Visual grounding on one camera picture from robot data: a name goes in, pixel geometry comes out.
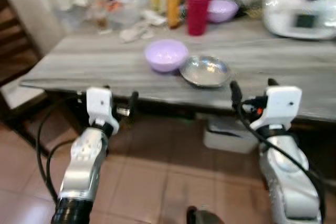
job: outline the stainless steel dish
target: stainless steel dish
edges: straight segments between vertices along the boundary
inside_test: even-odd
[[[230,70],[218,58],[193,56],[180,67],[181,75],[188,82],[204,88],[219,88],[230,81]]]

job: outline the red tumbler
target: red tumbler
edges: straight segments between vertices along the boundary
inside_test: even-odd
[[[205,32],[209,2],[210,0],[187,0],[187,24],[190,35],[199,36]]]

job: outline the chair seat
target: chair seat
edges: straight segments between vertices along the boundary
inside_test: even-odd
[[[0,88],[1,93],[11,109],[15,109],[44,93],[42,89],[20,87],[20,80],[21,78],[18,78]]]

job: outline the gray wooden table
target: gray wooden table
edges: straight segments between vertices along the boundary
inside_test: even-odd
[[[190,54],[210,54],[225,61],[245,97],[260,95],[269,77],[303,90],[299,116],[336,122],[336,46],[276,38],[260,21],[239,20],[209,26],[206,35],[190,37],[185,27],[155,30],[155,38],[121,44],[117,34],[99,36],[83,29],[63,39],[28,73],[21,85],[45,90],[84,90],[109,85],[115,96],[211,109],[230,109],[230,91],[198,89],[182,77],[151,70],[144,49],[151,41],[183,41]]]

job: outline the purple bowl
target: purple bowl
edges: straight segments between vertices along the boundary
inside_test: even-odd
[[[158,72],[170,72],[178,69],[184,63],[188,49],[174,39],[155,41],[146,47],[146,59],[151,67]]]
[[[232,0],[212,0],[208,7],[208,21],[214,23],[230,21],[238,9],[239,6]]]

